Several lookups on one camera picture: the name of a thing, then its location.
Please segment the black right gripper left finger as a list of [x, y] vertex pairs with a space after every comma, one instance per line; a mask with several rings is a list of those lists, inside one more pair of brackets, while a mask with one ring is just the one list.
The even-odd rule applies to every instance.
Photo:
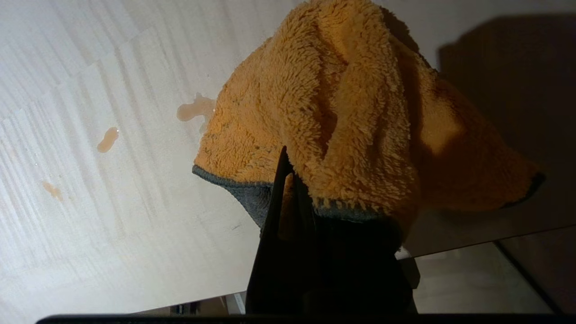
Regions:
[[251, 314], [298, 314], [318, 282], [314, 209], [283, 147], [246, 293]]

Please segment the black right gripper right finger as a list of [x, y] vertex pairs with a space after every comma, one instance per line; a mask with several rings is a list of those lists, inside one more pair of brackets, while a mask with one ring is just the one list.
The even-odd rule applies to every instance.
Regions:
[[402, 241], [396, 220], [320, 217], [316, 225], [322, 271], [316, 312], [416, 314], [411, 283], [395, 256]]

